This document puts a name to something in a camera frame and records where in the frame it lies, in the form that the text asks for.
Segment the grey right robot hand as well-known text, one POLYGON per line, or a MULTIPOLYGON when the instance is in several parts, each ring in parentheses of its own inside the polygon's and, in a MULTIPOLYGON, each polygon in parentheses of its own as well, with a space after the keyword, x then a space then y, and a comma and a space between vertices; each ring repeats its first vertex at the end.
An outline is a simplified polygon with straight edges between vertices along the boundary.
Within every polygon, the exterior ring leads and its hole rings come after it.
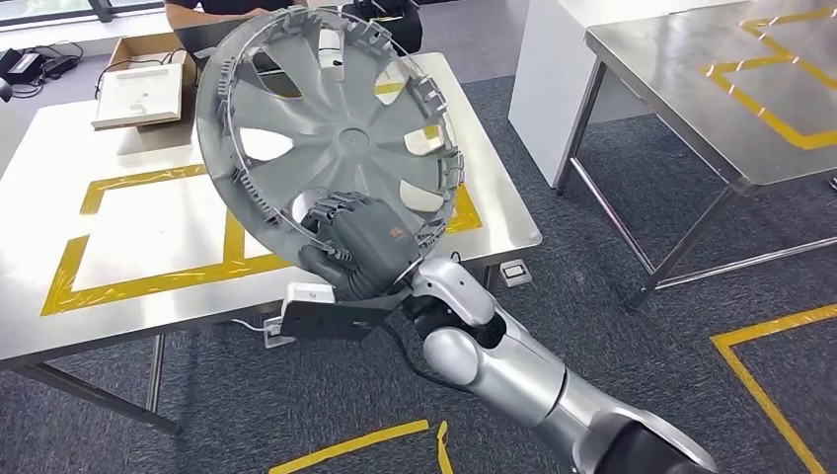
POLYGON ((386 201, 358 192, 332 192, 318 200, 302 226, 338 247, 326 251, 303 246, 301 267, 354 299, 386 293, 421 259, 418 242, 401 216, 386 201))

